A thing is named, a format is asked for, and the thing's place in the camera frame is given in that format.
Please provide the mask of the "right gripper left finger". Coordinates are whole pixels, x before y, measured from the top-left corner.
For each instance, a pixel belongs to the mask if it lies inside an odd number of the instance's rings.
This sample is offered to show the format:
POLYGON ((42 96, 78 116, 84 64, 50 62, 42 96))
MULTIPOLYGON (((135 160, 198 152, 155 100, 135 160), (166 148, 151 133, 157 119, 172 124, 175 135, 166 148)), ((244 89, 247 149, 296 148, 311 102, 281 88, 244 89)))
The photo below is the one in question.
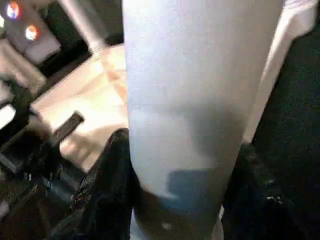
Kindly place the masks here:
POLYGON ((130 159, 129 130, 107 140, 56 226, 58 240, 128 240, 137 179, 130 159))

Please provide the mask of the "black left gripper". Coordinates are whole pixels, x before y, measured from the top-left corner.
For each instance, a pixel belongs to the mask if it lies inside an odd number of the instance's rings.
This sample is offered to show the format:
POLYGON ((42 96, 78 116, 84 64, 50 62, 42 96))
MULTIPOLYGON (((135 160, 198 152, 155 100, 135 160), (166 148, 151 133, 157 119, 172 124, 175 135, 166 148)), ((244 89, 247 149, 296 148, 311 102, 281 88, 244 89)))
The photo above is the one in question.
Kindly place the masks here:
POLYGON ((40 182, 49 189, 59 185, 76 192, 85 173, 62 157, 61 143, 84 122, 73 112, 55 131, 50 131, 38 112, 32 109, 30 91, 12 79, 2 79, 5 92, 2 108, 13 107, 13 119, 0 131, 0 163, 13 175, 40 182))

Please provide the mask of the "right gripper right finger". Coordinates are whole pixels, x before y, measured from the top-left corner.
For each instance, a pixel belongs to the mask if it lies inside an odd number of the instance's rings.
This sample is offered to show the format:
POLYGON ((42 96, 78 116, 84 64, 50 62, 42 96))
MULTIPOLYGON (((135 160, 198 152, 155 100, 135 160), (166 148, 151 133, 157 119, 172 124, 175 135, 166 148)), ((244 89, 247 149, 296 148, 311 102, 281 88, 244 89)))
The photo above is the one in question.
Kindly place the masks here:
POLYGON ((226 240, 308 240, 294 205, 254 146, 241 144, 223 200, 226 240))

